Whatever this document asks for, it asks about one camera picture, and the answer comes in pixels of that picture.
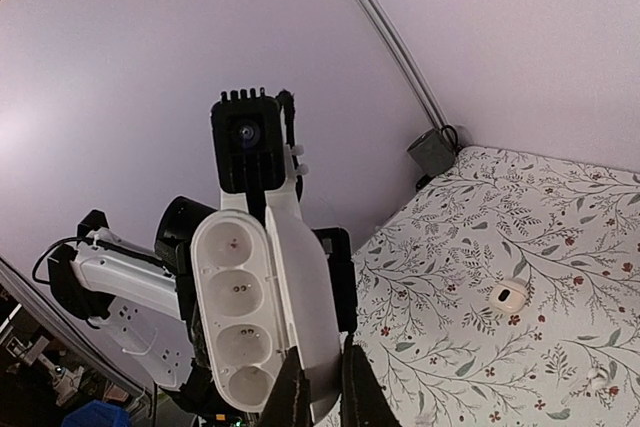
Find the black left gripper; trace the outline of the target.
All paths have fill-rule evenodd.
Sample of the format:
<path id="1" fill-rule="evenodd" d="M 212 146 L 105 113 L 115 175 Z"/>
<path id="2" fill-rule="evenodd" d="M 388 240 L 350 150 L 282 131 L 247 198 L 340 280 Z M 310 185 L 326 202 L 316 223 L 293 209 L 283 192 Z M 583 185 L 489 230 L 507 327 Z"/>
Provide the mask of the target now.
<path id="1" fill-rule="evenodd" d="M 357 327 L 357 293 L 355 267 L 349 233 L 340 227 L 316 229 L 315 236 L 327 257 L 338 327 L 352 333 Z M 189 341 L 194 348 L 191 371 L 187 380 L 174 393 L 174 402 L 182 410 L 199 417 L 242 417 L 219 395 L 213 382 L 206 342 L 197 306 L 192 261 L 191 238 L 174 241 L 174 273 L 180 318 L 185 321 Z"/>

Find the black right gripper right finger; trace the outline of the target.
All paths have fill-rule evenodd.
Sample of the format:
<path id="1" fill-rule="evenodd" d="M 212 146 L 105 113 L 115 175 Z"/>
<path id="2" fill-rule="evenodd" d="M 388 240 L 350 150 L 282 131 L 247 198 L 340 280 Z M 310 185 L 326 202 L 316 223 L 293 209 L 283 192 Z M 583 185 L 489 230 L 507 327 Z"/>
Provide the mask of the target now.
<path id="1" fill-rule="evenodd" d="M 391 427 L 400 423 L 392 412 L 363 348 L 354 335 L 345 339 L 341 366 L 340 420 L 347 427 Z"/>

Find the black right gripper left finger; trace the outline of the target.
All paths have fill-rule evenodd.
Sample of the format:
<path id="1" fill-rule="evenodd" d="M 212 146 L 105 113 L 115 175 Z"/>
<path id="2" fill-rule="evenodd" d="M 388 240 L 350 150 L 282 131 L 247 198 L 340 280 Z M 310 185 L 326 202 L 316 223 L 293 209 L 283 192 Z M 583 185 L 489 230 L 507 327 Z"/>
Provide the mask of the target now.
<path id="1" fill-rule="evenodd" d="M 310 382 L 297 347 L 289 349 L 272 391 L 259 416 L 258 427 L 310 427 Z"/>

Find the white earbud charging case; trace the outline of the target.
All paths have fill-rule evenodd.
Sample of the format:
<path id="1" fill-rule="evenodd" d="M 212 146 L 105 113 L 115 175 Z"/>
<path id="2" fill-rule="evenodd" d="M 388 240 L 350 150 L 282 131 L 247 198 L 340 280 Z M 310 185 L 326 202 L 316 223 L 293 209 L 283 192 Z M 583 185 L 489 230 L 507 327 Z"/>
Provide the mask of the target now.
<path id="1" fill-rule="evenodd" d="M 313 423 L 339 397 L 341 342 L 327 258 L 295 215 L 220 210 L 196 229 L 191 260 L 207 353 L 221 397 L 260 413 L 289 349 L 310 382 Z"/>

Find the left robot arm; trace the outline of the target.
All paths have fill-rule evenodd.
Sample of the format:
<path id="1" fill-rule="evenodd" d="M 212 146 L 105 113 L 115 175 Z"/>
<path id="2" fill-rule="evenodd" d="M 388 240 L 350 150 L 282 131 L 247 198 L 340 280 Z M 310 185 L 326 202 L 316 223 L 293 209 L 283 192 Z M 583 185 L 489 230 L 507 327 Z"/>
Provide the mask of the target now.
<path id="1" fill-rule="evenodd" d="M 56 302 L 92 321 L 182 410 L 314 425 L 341 392 L 340 336 L 356 326 L 348 233 L 314 230 L 279 194 L 255 219 L 237 195 L 167 208 L 154 250 L 101 211 L 46 256 Z"/>

